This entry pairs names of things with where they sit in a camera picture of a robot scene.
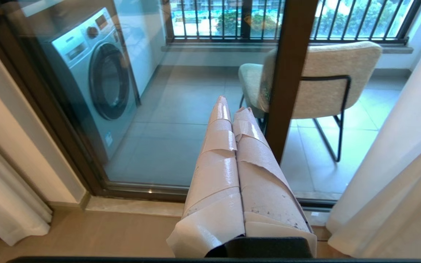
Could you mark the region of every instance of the chair backrest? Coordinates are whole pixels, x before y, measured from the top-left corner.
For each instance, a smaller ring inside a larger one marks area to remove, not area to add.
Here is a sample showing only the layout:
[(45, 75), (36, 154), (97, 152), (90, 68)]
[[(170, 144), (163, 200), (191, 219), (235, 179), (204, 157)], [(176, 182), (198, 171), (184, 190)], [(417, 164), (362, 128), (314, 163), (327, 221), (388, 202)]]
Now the chair backrest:
[[(349, 108), (360, 97), (381, 52), (380, 45), (369, 41), (311, 46), (306, 53), (302, 76), (349, 75), (352, 78), (352, 83), (345, 107)], [(259, 90), (258, 107), (265, 112), (269, 111), (275, 61), (276, 50), (272, 50), (264, 61)], [(338, 115), (341, 111), (345, 88), (346, 80), (301, 81), (292, 118), (320, 118)]]

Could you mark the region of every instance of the peeling paper wrapping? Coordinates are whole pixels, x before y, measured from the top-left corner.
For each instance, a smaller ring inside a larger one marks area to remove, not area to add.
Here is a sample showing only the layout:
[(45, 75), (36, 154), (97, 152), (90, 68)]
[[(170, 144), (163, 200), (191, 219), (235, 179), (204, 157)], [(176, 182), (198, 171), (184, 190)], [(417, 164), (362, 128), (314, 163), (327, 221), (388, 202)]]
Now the peeling paper wrapping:
[(182, 219), (167, 239), (177, 258), (203, 258), (244, 234), (236, 150), (227, 100), (220, 96), (209, 118)]
[(316, 256), (317, 237), (250, 108), (235, 113), (233, 132), (247, 237), (303, 237)]

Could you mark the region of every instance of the curtain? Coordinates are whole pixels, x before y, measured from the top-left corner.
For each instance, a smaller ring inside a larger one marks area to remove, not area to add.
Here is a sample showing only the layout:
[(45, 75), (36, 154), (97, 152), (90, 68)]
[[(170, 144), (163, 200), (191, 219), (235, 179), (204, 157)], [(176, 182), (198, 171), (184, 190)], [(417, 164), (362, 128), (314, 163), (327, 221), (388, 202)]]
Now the curtain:
[(0, 155), (0, 238), (8, 245), (45, 235), (51, 210)]
[(421, 258), (421, 61), (326, 227), (356, 258)]

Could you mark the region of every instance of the gray floor tile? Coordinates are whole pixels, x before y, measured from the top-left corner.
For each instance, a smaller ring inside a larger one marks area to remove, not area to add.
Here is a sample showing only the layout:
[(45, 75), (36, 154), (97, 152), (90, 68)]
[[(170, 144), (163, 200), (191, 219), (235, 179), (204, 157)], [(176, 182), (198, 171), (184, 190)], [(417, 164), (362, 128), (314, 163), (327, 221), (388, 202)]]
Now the gray floor tile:
[(121, 182), (189, 186), (202, 140), (141, 138)]
[(154, 84), (160, 85), (225, 85), (227, 67), (174, 66), (163, 67)]
[(117, 181), (123, 175), (139, 140), (140, 137), (137, 136), (125, 136), (111, 160), (104, 165), (111, 181)]
[(128, 136), (128, 137), (141, 136), (146, 126), (147, 126), (147, 123), (145, 122), (132, 122), (125, 136)]
[(149, 122), (152, 114), (157, 109), (165, 92), (165, 86), (161, 84), (149, 86), (141, 97), (141, 105), (137, 107), (135, 122)]
[(168, 85), (150, 122), (207, 124), (223, 86)]
[(285, 142), (284, 156), (280, 163), (285, 178), (293, 191), (313, 192), (314, 186), (304, 155), (297, 127), (291, 127)]
[[(375, 130), (344, 130), (341, 161), (335, 163), (316, 128), (299, 128), (299, 133), (314, 189), (326, 193), (344, 192), (378, 134)], [(325, 133), (336, 145), (338, 129), (325, 128)]]
[(230, 115), (234, 116), (234, 113), (239, 109), (239, 102), (241, 100), (241, 95), (243, 91), (239, 86), (226, 86), (224, 91), (224, 96), (227, 98), (228, 107), (230, 109)]
[[(318, 118), (318, 121), (323, 128), (337, 127), (332, 117)], [(378, 130), (360, 101), (357, 101), (352, 107), (345, 110), (344, 122), (345, 128), (349, 129)], [(298, 119), (297, 124), (299, 127), (315, 127), (312, 119)]]
[(398, 90), (364, 90), (360, 101), (366, 112), (378, 128), (383, 126), (384, 121), (396, 105), (399, 95)]
[(143, 137), (202, 140), (206, 129), (207, 125), (201, 124), (148, 123)]
[(241, 83), (239, 82), (239, 78), (238, 78), (238, 69), (239, 67), (227, 68), (227, 76), (225, 78), (226, 87), (232, 87), (232, 86), (241, 87)]

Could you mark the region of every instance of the control panel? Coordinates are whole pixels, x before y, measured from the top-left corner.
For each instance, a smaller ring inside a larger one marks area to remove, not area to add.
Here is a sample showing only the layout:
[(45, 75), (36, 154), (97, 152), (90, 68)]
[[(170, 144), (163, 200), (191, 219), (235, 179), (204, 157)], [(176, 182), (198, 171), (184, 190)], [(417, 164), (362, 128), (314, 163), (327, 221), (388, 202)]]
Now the control panel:
[(52, 42), (53, 47), (70, 67), (87, 55), (92, 48), (115, 29), (107, 8), (87, 18), (75, 28)]

